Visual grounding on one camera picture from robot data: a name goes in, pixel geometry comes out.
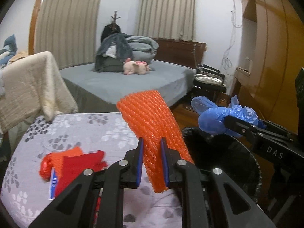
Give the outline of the left beige curtain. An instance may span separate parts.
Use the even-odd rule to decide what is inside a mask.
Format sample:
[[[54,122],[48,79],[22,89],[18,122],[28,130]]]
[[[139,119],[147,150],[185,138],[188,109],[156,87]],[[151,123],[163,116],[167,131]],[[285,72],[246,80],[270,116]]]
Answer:
[[[94,62],[100,1],[43,0],[34,52],[51,52],[59,69]]]

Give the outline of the grey floral bedspread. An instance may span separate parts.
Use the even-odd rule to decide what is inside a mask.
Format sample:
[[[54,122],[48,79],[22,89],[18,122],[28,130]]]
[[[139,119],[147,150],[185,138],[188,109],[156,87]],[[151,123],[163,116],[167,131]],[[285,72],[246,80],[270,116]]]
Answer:
[[[28,227],[69,183],[100,171],[136,148],[138,139],[120,113],[38,117],[26,128],[6,169],[1,202],[18,227]],[[124,227],[181,227],[173,190],[154,192],[146,172],[139,188],[124,191]]]

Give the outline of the beige quilt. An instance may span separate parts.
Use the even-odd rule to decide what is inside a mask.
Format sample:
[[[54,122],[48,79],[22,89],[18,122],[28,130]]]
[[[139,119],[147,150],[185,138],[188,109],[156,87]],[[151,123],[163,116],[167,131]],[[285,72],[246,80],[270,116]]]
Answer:
[[[46,121],[57,114],[78,112],[78,105],[49,51],[20,59],[1,70],[1,134],[26,118],[43,113]]]

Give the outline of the blue white scalloped cloth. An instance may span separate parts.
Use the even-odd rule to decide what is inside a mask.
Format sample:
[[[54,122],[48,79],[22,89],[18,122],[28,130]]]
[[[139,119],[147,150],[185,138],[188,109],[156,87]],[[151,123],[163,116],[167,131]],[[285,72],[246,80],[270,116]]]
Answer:
[[[17,43],[15,35],[9,36],[5,41],[4,45],[1,48],[0,52],[0,66],[1,69],[4,68],[9,60],[14,57],[17,53]]]

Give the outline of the beige curtain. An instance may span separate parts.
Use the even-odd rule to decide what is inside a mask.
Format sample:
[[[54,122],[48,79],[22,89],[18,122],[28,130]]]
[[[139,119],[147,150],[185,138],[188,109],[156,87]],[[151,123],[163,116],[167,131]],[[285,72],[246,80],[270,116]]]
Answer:
[[[141,0],[137,35],[193,41],[196,0]]]
[[[94,62],[100,1],[43,0],[34,52],[51,52],[59,69]]]

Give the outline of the orange foam net sleeve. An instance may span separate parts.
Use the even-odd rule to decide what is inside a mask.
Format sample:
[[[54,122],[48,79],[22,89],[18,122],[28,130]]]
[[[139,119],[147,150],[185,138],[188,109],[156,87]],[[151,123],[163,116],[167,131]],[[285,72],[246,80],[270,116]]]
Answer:
[[[177,150],[183,160],[193,163],[182,132],[166,102],[156,90],[132,93],[116,105],[137,138],[144,139],[144,165],[155,193],[167,190],[165,185],[161,139],[170,149]]]

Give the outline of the pile of grey blankets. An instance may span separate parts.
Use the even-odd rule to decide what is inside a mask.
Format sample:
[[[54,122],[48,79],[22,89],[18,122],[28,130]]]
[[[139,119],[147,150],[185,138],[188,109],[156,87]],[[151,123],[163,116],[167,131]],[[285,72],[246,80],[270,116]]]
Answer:
[[[114,33],[102,40],[95,55],[94,71],[123,72],[126,60],[149,64],[156,56],[159,44],[146,36],[130,36]]]

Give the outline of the pink plush pig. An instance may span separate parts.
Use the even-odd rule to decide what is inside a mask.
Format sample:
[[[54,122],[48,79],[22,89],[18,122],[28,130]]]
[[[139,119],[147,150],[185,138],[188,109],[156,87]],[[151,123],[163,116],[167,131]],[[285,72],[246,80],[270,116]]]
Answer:
[[[145,61],[132,61],[130,58],[127,58],[124,62],[123,70],[125,75],[145,75],[152,69]]]

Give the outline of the blue white tissue box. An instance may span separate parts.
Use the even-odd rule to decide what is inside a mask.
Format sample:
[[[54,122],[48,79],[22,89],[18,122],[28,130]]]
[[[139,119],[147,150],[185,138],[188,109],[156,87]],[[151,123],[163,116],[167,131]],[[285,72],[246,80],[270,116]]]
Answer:
[[[49,195],[48,199],[53,200],[55,198],[56,187],[58,183],[58,178],[54,168],[51,169],[51,178],[49,183]]]

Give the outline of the red plastic wrapper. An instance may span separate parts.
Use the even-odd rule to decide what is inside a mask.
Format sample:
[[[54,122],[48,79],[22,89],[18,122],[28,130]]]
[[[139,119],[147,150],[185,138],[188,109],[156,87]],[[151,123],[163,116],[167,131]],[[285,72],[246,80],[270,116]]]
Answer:
[[[52,152],[47,154],[41,161],[39,175],[45,180],[51,179],[51,170],[54,168],[58,179],[62,177],[63,160],[64,157],[76,157],[83,155],[80,147],[75,147],[62,152]]]

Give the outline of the blue plastic bag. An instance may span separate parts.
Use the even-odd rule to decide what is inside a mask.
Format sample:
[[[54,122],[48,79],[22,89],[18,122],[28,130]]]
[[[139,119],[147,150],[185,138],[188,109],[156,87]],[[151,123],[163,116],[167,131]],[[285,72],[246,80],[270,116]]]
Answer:
[[[200,130],[211,135],[227,134],[241,137],[240,134],[225,127],[224,119],[228,115],[255,126],[258,125],[259,119],[257,113],[252,108],[242,107],[236,95],[230,99],[228,107],[219,107],[205,96],[194,97],[191,101],[191,106],[198,113]]]

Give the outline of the wooden wardrobe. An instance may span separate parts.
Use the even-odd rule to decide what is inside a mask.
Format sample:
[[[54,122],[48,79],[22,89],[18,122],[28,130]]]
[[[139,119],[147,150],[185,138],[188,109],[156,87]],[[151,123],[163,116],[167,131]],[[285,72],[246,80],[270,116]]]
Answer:
[[[242,105],[297,132],[295,79],[303,68],[303,21],[289,0],[243,0],[243,18],[257,23],[252,69],[237,77]]]

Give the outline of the red cloth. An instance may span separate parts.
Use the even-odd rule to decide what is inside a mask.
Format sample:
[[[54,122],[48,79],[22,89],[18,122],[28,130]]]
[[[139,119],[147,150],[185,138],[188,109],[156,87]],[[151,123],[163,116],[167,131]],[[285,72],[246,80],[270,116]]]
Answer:
[[[105,152],[100,150],[76,157],[64,157],[62,177],[58,179],[55,198],[83,173],[84,170],[92,169],[98,172],[107,167],[104,157]]]

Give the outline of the dark wooden headboard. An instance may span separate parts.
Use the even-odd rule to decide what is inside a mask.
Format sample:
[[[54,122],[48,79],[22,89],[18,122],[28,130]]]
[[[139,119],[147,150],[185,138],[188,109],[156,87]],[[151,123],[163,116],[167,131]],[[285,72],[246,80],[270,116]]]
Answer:
[[[155,39],[159,44],[155,60],[196,69],[202,63],[206,43],[171,39]]]

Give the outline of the right beige curtain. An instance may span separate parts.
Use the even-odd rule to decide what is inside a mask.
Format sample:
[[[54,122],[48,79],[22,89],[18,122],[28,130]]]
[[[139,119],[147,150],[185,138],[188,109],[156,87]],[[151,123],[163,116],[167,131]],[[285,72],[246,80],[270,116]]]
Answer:
[[[196,0],[141,0],[137,35],[193,41]]]

